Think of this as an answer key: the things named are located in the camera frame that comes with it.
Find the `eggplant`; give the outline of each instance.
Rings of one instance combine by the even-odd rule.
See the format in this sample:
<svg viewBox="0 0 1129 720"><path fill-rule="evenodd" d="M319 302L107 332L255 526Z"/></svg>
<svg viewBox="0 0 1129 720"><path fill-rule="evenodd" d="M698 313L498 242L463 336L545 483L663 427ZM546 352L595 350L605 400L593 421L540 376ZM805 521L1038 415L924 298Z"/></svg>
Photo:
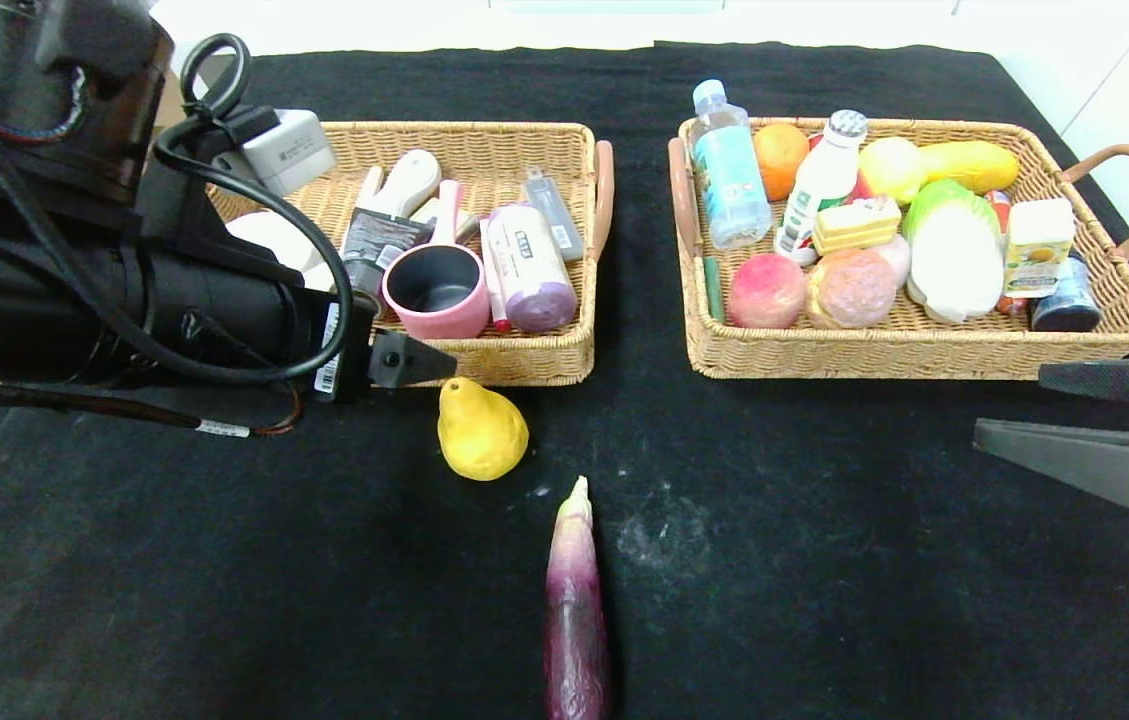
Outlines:
<svg viewBox="0 0 1129 720"><path fill-rule="evenodd" d="M590 536L587 480L578 477L555 515L546 562L546 717L604 720L611 710L609 633Z"/></svg>

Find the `wicker basket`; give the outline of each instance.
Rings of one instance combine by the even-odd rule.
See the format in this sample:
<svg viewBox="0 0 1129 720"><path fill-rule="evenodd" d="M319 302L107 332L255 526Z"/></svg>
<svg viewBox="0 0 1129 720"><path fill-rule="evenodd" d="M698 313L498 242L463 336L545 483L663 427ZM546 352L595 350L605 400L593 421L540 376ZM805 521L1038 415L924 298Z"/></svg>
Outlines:
<svg viewBox="0 0 1129 720"><path fill-rule="evenodd" d="M336 167L296 191L289 201L340 245L355 195L373 165L390 169L414 147L440 160L445 177L464 184L463 209L487 214L522 197L524 168L537 165L555 179L586 256L569 265L578 296L572 323L545 334L495 333L473 340L427 341L458 359L458 374L485 386L564 386L583 381L595 365L597 263L613 219L613 147L595 141L590 130L570 123L325 123ZM257 210L254 202L211 193L224 220ZM480 252L478 240L469 247ZM387 310L380 327L403 331Z"/></svg>
<svg viewBox="0 0 1129 720"><path fill-rule="evenodd" d="M1036 379L1039 367L1067 361L1112 359L1129 354L1129 240L1117 247L1080 199L1073 183L1112 155L1129 155L1129 144L1112 146L1062 172L1039 138L1024 128L997 123L935 120L873 120L869 138L905 137L917 144L952 140L988 140L1017 155L1021 174L1008 187L1013 201L1066 197L1075 208L1076 243L1093 274L1103 319L1091 333L1029 332L1026 322L992 313L962 325L936 323L922 307L899 293L889 322L875 327L824 331L806 316L790 330L733 327L707 310L702 258L715 256L720 287L728 297L738 265L756 252L771 252L771 240L741 251L717 251L704 240L704 214L688 167L686 120L669 141L669 184L675 201L679 265L684 292L684 331L693 369L710 378L913 378ZM793 123L805 133L821 131L824 118L752 118L752 128ZM774 202L774 222L784 202Z"/></svg>

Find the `pear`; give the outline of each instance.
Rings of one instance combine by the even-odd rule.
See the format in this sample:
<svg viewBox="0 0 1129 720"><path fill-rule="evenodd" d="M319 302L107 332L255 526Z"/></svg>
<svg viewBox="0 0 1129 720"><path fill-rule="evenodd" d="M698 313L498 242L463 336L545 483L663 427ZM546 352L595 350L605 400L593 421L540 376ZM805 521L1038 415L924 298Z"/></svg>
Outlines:
<svg viewBox="0 0 1129 720"><path fill-rule="evenodd" d="M463 478L502 477L528 448L528 425L518 407L471 378L450 378L440 387L437 429L444 459Z"/></svg>

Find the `black tablecloth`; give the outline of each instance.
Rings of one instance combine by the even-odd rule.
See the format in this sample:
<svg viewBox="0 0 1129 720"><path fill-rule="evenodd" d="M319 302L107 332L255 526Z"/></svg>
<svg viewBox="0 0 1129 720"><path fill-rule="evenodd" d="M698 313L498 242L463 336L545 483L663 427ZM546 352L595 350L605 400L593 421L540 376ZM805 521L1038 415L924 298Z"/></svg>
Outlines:
<svg viewBox="0 0 1129 720"><path fill-rule="evenodd" d="M446 468L430 389L270 441L0 410L0 717L541 715L546 546L578 473L622 717L1129 717L1129 511L970 445L977 416L1129 429L1128 407L689 369L665 142L706 77L758 115L1003 120L1073 160L995 60L929 47L260 59L253 100L322 118L614 141L595 374L506 393L531 454L491 484Z"/></svg>

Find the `white bottle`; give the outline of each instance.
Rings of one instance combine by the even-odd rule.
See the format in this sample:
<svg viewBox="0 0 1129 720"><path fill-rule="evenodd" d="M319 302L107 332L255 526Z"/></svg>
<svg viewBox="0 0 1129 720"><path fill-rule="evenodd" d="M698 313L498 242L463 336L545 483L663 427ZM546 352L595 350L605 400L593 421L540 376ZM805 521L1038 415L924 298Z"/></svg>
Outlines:
<svg viewBox="0 0 1129 720"><path fill-rule="evenodd" d="M866 138L866 115L857 109L838 109L826 120L821 142L796 170L796 186L787 199L782 229L773 251L802 265L817 261L812 246L812 228L820 210L842 204L857 184L857 149Z"/></svg>
<svg viewBox="0 0 1129 720"><path fill-rule="evenodd" d="M773 228L773 210L764 195L746 111L728 104L718 79L697 86L693 109L697 121L688 131L688 150L711 243L727 251L759 242Z"/></svg>

